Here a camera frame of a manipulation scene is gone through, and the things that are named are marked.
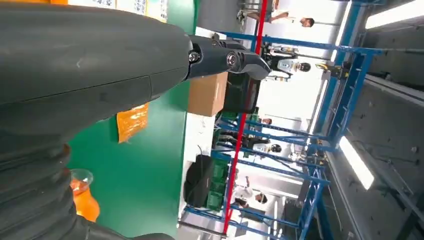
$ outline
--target green crate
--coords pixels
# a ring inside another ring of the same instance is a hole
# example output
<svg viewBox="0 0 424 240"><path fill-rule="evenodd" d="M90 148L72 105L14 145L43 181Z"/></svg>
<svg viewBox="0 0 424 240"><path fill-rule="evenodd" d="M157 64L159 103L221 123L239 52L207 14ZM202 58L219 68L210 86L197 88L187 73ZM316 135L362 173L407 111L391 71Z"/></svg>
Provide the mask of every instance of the green crate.
<svg viewBox="0 0 424 240"><path fill-rule="evenodd" d="M210 191L207 195L206 208L219 212L223 206L224 195L219 192Z"/></svg>
<svg viewBox="0 0 424 240"><path fill-rule="evenodd" d="M212 181L210 185L210 192L216 192L220 194L224 194L226 184L222 182L214 182Z"/></svg>
<svg viewBox="0 0 424 240"><path fill-rule="evenodd" d="M213 182L225 183L228 176L228 164L225 161L213 161Z"/></svg>
<svg viewBox="0 0 424 240"><path fill-rule="evenodd" d="M235 121L237 119L237 112L233 112L233 111L223 111L222 112L222 117L226 118L226 119L230 119Z"/></svg>

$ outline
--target metal rack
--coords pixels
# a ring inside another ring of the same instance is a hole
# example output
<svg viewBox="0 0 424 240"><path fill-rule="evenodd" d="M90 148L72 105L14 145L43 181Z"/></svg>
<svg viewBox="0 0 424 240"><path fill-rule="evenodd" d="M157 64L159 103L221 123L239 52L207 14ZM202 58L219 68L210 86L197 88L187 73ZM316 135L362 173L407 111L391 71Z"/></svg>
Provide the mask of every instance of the metal rack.
<svg viewBox="0 0 424 240"><path fill-rule="evenodd" d="M246 212L249 214L257 215L262 219L267 219L270 221L275 221L280 224L292 227L299 232L298 239L303 240L306 238L308 230L310 228L311 221L314 217L315 212L317 212L319 220L321 232L326 240L332 240L333 235L331 233L329 223L327 220L326 210L322 201L322 191L323 188L330 184L329 181L324 177L325 167L317 164L316 157L314 157L317 151L326 151L333 152L338 148L338 143L340 138L345 134L347 130L347 126L352 117L353 111L357 104L361 89L364 84L364 79L367 74L367 71L372 62L373 56L382 54L383 49L373 49L373 48L361 48L361 47L350 47L343 45L334 45L334 44L326 44L326 43L316 43L316 42L307 42L307 41L299 41L292 39L284 39L284 38L275 38L269 36L263 36L263 26L264 26L264 17L265 17L265 8L267 5L267 0L262 1L262 9L261 9L261 21L258 26L257 35L247 35L240 34L234 32L223 32L223 34L227 35L229 38L240 39L240 40L248 40L252 41L252 50L255 49L257 54L260 53L261 42L275 43L275 44L285 44L292 46L304 46L309 48L317 48L317 49L325 49L325 50L337 50L342 53L351 53L352 54L352 64L349 70L349 74L347 79L338 80L334 77L327 79L332 83L336 83L340 81L340 91L334 92L333 89L326 90L324 94L325 99L332 99L334 96L337 96L335 101L338 103L335 109L330 109L330 104L321 105L317 104L317 108L320 115L324 115L328 119L331 124L328 127L326 132L319 132L315 134L310 134L305 131L287 129L279 126L273 126L268 124L262 124L253 121L246 121L246 114L242 114L238 123L234 124L231 120L222 118L223 123L219 124L218 127L227 130L238 132L237 144L235 147L232 145L227 145L224 143L219 143L221 147L227 148L226 150L212 150L211 156L212 158L220 161L228 162L231 167L229 170L229 178L227 180L225 196L223 200L222 213L220 215L214 214L207 209L197 209L188 206L185 210L189 213L193 213L199 216L203 216L206 218L213 219L215 221L224 223L223 234L227 234L227 230L229 226L235 226L240 229L245 229L250 232L254 232L260 234L265 237L269 237L270 239L282 239L286 240L285 236L276 236L273 234L269 234L267 232L254 229L251 227L247 227L239 222L231 220L231 215L233 210L237 210L240 212ZM244 125L250 124L252 126L260 126L263 128L269 128L277 131L281 131L284 133L288 133L291 135L287 136L276 136L271 134L265 134L259 131L245 129ZM273 154L268 154L260 151L255 151L252 149L242 147L242 135L254 135L261 138L274 139L286 143L291 143L295 145L305 146L307 147L306 155L302 159L291 159L288 157L276 156ZM235 151L234 158L230 155L226 154L229 151ZM261 157L267 157L277 161L284 166L286 169L280 169L275 167L269 167L266 165L258 164L251 161L241 160L239 159L239 152L245 152L250 154L255 154ZM251 212L248 209L243 209L237 207L235 205L231 205L231 198L233 194L234 182L235 182L235 174L236 174L236 166L237 164L248 165L260 169L264 169L267 171L272 171L276 173L281 173L297 178L302 178L306 181L309 181L309 188L306 194L305 199L303 200L303 207L297 222L290 222L283 219L276 219L274 217L270 217L263 214L258 214L256 212ZM296 164L301 166L303 171L299 171L298 169L293 168L290 165Z"/></svg>

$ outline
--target glass cup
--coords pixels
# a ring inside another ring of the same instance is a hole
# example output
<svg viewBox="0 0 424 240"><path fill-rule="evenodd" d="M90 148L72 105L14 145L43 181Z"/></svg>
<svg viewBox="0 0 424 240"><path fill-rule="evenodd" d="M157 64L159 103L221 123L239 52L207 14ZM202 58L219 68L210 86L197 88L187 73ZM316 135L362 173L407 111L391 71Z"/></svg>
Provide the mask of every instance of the glass cup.
<svg viewBox="0 0 424 240"><path fill-rule="evenodd" d="M94 180L93 174L87 169L71 169L72 180L70 187L73 191L73 201L76 206L76 214L85 219L96 222L100 214L99 203L90 192L90 185Z"/></svg>

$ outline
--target robotic arm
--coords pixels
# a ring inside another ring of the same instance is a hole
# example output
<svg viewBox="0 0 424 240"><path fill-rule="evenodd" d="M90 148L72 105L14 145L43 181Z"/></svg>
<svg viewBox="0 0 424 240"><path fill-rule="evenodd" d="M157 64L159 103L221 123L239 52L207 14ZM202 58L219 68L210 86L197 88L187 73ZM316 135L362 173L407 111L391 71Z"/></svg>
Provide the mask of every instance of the robotic arm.
<svg viewBox="0 0 424 240"><path fill-rule="evenodd" d="M183 81L224 71L261 80L271 70L236 42L137 14L0 3L0 239L126 239L76 217L66 142Z"/></svg>

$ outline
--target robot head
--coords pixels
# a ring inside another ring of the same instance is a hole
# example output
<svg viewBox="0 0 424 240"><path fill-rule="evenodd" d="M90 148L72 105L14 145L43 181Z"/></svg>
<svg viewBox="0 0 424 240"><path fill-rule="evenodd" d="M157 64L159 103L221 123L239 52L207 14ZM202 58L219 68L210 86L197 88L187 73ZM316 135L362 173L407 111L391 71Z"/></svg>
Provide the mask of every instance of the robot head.
<svg viewBox="0 0 424 240"><path fill-rule="evenodd" d="M297 67L302 72L309 72L311 70L311 65L307 62L299 63L299 66Z"/></svg>
<svg viewBox="0 0 424 240"><path fill-rule="evenodd" d="M281 153L281 151L282 151L282 148L281 148L281 146L280 146L280 145L278 145L278 144L273 144L273 145L271 146L271 152L273 152L273 153Z"/></svg>

